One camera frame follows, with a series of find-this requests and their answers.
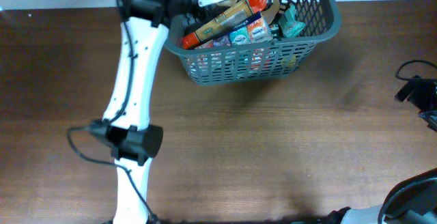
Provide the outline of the San Remo spaghetti packet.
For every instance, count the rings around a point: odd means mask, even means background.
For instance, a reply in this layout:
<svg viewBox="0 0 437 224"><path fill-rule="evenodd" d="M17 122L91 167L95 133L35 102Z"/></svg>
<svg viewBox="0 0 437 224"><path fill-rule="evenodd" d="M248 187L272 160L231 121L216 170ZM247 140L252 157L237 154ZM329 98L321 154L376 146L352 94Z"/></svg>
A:
<svg viewBox="0 0 437 224"><path fill-rule="evenodd" d="M190 49L219 36L248 17L262 11L266 5L267 0L240 0L196 31L184 36L182 38L183 48Z"/></svg>

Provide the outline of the beige paper pouch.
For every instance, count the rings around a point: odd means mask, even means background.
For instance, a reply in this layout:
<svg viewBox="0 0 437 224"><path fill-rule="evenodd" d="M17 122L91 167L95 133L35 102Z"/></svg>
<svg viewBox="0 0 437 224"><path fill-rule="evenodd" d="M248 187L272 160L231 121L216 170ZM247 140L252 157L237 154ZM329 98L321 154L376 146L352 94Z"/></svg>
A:
<svg viewBox="0 0 437 224"><path fill-rule="evenodd" d="M279 0L272 0L271 6L262 11L262 16L264 17L266 23L269 25L273 22L276 15L279 13L280 2Z"/></svg>

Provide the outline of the small teal white packet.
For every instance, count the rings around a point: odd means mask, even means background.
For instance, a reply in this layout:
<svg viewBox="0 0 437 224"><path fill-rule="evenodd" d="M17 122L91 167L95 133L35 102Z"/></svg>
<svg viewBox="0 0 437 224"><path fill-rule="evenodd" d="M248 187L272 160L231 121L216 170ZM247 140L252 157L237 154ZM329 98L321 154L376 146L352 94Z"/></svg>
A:
<svg viewBox="0 0 437 224"><path fill-rule="evenodd" d="M292 4L279 19L279 27L284 38L295 38L306 27L304 22L296 20L296 6Z"/></svg>

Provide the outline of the Kleenex tissue multipack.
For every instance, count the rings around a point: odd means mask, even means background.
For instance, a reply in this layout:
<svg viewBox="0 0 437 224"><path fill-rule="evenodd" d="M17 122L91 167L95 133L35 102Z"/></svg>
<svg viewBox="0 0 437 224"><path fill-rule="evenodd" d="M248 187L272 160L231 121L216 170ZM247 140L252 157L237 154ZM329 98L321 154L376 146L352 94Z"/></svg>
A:
<svg viewBox="0 0 437 224"><path fill-rule="evenodd" d="M242 21L239 25L231 28L221 37L209 40L195 47L195 49L254 44L268 42L272 39L273 35L266 19L262 16L261 12L258 12Z"/></svg>

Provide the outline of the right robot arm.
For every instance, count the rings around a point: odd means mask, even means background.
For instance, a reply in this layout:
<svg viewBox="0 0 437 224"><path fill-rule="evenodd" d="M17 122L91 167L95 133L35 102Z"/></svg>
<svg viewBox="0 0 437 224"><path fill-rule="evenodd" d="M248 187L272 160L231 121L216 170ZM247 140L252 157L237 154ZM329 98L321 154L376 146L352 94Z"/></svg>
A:
<svg viewBox="0 0 437 224"><path fill-rule="evenodd" d="M436 131L436 80L416 75L406 79L396 93L399 102L407 100L419 110L427 127ZM395 185L378 206L365 209L345 207L331 212L321 223L435 223L436 169Z"/></svg>

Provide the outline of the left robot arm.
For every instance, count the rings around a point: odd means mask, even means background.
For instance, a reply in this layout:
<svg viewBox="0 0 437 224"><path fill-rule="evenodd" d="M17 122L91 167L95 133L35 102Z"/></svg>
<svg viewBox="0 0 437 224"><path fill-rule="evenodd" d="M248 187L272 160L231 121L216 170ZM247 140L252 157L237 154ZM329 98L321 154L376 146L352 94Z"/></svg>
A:
<svg viewBox="0 0 437 224"><path fill-rule="evenodd" d="M116 0L122 48L111 100L87 132L110 147L117 170L117 207L112 223L157 223L146 202L153 158L163 128L150 124L150 100L158 60L172 19L224 0Z"/></svg>

